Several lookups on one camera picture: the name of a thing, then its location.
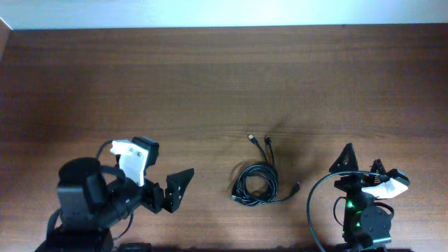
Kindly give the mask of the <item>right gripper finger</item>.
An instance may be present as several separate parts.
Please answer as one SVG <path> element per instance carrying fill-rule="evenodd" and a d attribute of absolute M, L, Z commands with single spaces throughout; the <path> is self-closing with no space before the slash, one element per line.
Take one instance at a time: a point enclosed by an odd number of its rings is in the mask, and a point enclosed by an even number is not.
<path fill-rule="evenodd" d="M 352 143 L 347 143 L 336 161 L 329 168 L 330 173 L 357 172 L 358 161 Z"/>
<path fill-rule="evenodd" d="M 367 181 L 370 186 L 377 186 L 383 182 L 382 176 L 386 175 L 386 170 L 380 159 L 374 160 Z"/>

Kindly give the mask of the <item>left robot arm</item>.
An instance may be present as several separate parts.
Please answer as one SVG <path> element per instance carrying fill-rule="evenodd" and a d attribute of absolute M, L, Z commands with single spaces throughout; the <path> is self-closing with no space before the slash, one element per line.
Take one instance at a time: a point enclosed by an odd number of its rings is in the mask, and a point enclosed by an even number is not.
<path fill-rule="evenodd" d="M 166 177 L 167 187 L 145 179 L 138 185 L 118 167 L 80 157 L 59 170 L 60 207 L 48 220 L 45 241 L 38 251 L 114 251 L 111 228 L 133 220 L 140 206 L 154 214 L 175 212 L 195 174 L 187 169 Z"/>

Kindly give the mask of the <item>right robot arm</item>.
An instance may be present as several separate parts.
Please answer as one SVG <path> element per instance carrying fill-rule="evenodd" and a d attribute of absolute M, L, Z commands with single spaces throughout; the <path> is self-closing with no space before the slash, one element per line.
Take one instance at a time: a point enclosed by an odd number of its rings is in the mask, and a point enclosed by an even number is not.
<path fill-rule="evenodd" d="M 336 245 L 338 251 L 385 251 L 385 244 L 391 241 L 390 229 L 394 210 L 379 201 L 378 196 L 365 192 L 368 188 L 389 182 L 390 177 L 375 160 L 369 171 L 361 171 L 354 146 L 348 143 L 329 168 L 332 175 L 340 178 L 334 187 L 345 193 L 344 218 L 342 226 L 344 242 Z"/>

